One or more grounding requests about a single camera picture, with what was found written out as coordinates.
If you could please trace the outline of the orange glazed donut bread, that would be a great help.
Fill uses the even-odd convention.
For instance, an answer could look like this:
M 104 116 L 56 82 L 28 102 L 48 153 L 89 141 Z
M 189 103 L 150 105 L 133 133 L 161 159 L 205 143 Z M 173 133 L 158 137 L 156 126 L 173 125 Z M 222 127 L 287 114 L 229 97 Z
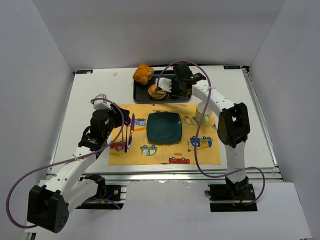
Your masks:
M 153 84 L 149 87 L 148 94 L 155 100 L 161 100 L 167 95 L 167 92 L 164 89 L 157 87 L 156 84 Z

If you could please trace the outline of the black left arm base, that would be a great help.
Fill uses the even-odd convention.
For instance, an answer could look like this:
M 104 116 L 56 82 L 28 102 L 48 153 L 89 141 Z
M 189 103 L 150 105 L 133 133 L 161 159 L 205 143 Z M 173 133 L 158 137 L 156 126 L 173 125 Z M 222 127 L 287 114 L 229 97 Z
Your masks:
M 97 193 L 91 196 L 76 209 L 79 210 L 121 210 L 124 206 L 125 186 L 106 184 L 105 178 L 98 174 L 80 177 L 79 181 L 90 180 L 98 184 Z

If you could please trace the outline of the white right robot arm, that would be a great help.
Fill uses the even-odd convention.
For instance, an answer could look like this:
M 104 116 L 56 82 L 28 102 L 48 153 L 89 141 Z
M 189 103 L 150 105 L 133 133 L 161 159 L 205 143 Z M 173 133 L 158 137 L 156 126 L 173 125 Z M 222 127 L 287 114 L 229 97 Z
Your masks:
M 245 145 L 251 131 L 247 106 L 235 103 L 211 84 L 203 69 L 193 74 L 189 61 L 176 61 L 173 65 L 175 79 L 171 81 L 172 94 L 191 94 L 204 103 L 204 110 L 209 108 L 218 117 L 217 135 L 224 144 L 227 160 L 225 184 L 220 189 L 222 199 L 235 199 L 247 189 L 249 179 L 245 170 Z

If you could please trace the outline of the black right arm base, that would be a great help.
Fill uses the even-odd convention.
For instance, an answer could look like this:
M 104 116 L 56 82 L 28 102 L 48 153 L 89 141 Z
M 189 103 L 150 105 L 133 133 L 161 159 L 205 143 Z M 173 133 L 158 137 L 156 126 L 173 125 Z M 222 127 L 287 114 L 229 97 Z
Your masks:
M 249 184 L 245 189 L 233 194 L 226 184 L 210 184 L 204 194 L 209 197 L 212 213 L 257 212 L 257 204 L 250 203 L 256 199 L 254 188 Z

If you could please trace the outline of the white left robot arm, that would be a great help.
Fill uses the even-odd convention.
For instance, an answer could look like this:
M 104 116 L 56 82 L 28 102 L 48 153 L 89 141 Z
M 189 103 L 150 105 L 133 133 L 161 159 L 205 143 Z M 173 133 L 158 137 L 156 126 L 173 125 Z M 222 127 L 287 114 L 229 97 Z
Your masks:
M 105 179 L 98 174 L 83 176 L 83 173 L 103 152 L 113 129 L 129 122 L 129 110 L 114 103 L 96 109 L 71 162 L 65 163 L 44 185 L 35 185 L 30 190 L 27 221 L 58 233 L 74 209 L 89 198 L 101 198 L 105 192 Z

